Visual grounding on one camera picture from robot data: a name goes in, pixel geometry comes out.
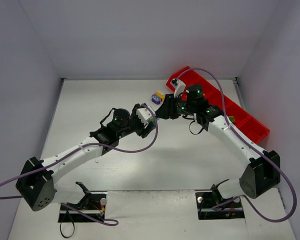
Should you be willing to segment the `cyan green lego cluster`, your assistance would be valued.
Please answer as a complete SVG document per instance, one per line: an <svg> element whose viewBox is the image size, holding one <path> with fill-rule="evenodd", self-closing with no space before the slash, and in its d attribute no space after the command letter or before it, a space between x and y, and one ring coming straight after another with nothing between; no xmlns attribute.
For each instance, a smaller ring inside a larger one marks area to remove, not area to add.
<svg viewBox="0 0 300 240"><path fill-rule="evenodd" d="M160 118L156 117L156 118L151 118L149 119L147 122L148 123L152 123L154 125L154 127L156 128L157 126L157 122L160 120Z"/></svg>

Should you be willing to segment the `green long lego brick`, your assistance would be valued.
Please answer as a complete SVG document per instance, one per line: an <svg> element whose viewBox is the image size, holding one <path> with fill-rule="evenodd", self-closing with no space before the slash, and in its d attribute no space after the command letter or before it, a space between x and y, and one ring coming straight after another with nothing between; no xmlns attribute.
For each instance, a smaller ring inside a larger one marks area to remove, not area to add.
<svg viewBox="0 0 300 240"><path fill-rule="evenodd" d="M235 123L235 122L236 122L236 120L235 120L235 118L234 118L233 116L228 116L228 118L229 118L229 120L230 120L232 123Z"/></svg>

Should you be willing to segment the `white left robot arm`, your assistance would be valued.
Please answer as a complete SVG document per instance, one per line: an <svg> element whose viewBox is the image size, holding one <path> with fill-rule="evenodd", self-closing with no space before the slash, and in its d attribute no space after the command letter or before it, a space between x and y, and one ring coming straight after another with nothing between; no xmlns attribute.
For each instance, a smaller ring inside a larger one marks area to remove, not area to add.
<svg viewBox="0 0 300 240"><path fill-rule="evenodd" d="M32 211L38 212L50 203L85 203L89 199L88 189L80 182L74 188L63 187L59 181L68 173L99 158L109 151L119 151L120 139L130 134L146 138L152 130L157 131L155 111L145 104L136 104L131 112L113 108L109 112L111 121L90 132L77 145L55 156L38 160L28 159L15 184L16 189Z"/></svg>

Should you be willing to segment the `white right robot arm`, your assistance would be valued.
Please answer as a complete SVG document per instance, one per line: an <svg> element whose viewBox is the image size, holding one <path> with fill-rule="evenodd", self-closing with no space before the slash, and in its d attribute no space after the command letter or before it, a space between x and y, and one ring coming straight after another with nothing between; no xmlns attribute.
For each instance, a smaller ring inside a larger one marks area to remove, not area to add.
<svg viewBox="0 0 300 240"><path fill-rule="evenodd" d="M217 137L232 152L244 167L238 179L225 180L216 185L223 199L245 195L256 199L281 181L277 170L280 156L274 150L268 152L230 124L223 110L203 96L202 86L191 85L186 89L186 99L180 94L166 94L155 112L160 119L177 119L181 115L192 116L193 122Z"/></svg>

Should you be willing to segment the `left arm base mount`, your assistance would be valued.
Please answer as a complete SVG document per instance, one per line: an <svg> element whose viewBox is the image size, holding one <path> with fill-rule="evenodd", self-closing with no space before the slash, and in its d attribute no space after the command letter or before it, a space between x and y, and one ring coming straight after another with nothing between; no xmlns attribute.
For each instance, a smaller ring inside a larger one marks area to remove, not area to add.
<svg viewBox="0 0 300 240"><path fill-rule="evenodd" d="M66 204L72 208L81 211L89 217L97 219L101 222L105 219L107 193L106 192L93 192L82 183L77 181L75 183L81 188L84 193L83 198L76 204L67 202ZM92 223L93 220L82 216L78 212L71 210L65 206L60 207L59 223Z"/></svg>

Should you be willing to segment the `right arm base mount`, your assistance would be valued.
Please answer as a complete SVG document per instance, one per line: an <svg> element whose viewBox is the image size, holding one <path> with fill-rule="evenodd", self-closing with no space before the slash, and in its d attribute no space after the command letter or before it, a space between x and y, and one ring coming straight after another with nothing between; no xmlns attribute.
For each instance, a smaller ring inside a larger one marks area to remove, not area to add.
<svg viewBox="0 0 300 240"><path fill-rule="evenodd" d="M225 199L217 187L212 185L208 190L195 192L198 219L203 221L244 219L245 213L240 198Z"/></svg>

